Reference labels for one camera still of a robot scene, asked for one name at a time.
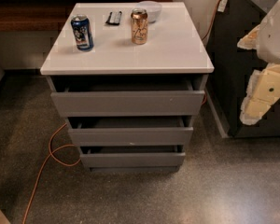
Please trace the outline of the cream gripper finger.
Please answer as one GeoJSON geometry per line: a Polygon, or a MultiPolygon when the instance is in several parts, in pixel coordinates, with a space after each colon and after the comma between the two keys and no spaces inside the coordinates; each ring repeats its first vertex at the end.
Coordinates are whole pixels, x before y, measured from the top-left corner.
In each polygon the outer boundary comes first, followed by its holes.
{"type": "Polygon", "coordinates": [[[247,49],[247,50],[257,49],[258,33],[259,33],[259,26],[257,25],[247,35],[245,35],[238,41],[237,47],[239,49],[247,49]]]}
{"type": "Polygon", "coordinates": [[[254,70],[241,104],[240,121],[254,125],[280,99],[280,64],[269,63],[262,71],[254,70]]]}

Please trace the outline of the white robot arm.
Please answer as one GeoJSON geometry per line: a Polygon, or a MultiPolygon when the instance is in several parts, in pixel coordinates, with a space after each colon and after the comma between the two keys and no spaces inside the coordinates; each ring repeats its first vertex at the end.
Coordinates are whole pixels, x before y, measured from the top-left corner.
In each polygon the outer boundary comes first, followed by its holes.
{"type": "Polygon", "coordinates": [[[258,58],[267,63],[254,70],[241,104],[240,121],[254,125],[280,99],[280,0],[261,23],[237,43],[240,49],[254,49],[258,58]]]}

